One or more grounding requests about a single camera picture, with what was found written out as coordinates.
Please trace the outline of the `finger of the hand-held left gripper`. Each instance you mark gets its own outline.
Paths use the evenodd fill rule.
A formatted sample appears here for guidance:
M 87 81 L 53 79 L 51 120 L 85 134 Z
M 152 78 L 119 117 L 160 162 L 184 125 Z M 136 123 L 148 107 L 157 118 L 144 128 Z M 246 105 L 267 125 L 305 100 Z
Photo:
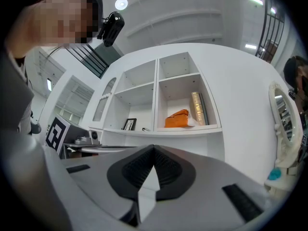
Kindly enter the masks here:
M 127 149 L 135 148 L 135 146 L 101 146 L 101 147 L 82 147 L 79 149 L 82 153 L 116 153 Z

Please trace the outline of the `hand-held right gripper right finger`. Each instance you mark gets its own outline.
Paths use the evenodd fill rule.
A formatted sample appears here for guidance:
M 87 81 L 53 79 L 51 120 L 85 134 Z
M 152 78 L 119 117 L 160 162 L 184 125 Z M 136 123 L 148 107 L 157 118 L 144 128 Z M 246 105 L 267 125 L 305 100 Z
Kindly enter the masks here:
M 263 185 L 223 161 L 154 147 L 154 224 L 246 224 L 276 205 Z

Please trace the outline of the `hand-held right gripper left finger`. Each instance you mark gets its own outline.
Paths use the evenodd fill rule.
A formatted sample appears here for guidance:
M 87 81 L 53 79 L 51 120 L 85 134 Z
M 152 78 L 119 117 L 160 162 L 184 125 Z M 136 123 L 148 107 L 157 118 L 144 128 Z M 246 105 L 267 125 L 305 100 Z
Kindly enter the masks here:
M 141 190 L 137 192 L 137 200 L 133 201 L 119 196 L 107 179 L 107 171 L 112 164 L 138 150 L 138 148 L 129 148 L 116 153 L 63 159 L 61 162 L 66 168 L 88 165 L 88 169 L 70 174 L 81 190 L 100 209 L 115 219 L 122 220 L 124 217 L 137 216 L 139 224 L 145 221 L 154 208 L 154 191 L 141 187 Z

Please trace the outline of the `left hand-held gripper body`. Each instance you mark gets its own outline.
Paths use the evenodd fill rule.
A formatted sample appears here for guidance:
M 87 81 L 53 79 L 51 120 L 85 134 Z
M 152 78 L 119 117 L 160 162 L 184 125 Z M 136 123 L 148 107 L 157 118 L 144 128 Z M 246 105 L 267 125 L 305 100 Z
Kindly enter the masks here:
M 96 131 L 86 130 L 59 115 L 54 118 L 45 142 L 56 150 L 60 158 L 68 157 L 69 148 L 79 150 L 82 147 L 99 145 Z

